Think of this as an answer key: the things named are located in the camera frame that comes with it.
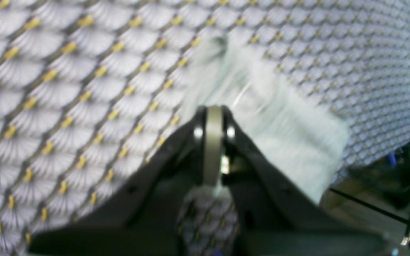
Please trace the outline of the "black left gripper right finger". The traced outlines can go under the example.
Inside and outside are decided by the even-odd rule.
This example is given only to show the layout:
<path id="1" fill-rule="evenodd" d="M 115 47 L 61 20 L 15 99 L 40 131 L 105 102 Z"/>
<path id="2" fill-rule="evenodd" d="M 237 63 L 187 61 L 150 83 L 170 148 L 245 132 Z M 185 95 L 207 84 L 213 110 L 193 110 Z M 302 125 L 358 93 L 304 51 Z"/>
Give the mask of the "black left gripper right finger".
<path id="1" fill-rule="evenodd" d="M 230 109 L 218 107 L 229 189 L 239 221 L 233 256 L 390 256 L 382 234 L 353 228 L 318 208 L 271 164 L 238 126 Z"/>

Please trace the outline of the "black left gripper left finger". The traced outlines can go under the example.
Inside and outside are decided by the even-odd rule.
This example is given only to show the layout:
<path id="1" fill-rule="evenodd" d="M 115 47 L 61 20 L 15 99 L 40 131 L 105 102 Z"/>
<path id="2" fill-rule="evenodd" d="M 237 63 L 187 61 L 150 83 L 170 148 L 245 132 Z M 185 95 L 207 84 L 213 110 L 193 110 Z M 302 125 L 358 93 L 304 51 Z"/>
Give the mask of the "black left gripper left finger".
<path id="1" fill-rule="evenodd" d="M 207 128 L 213 107 L 199 107 L 150 162 L 90 214 L 33 235 L 30 256 L 185 256 L 177 218 L 195 186 L 214 185 Z"/>

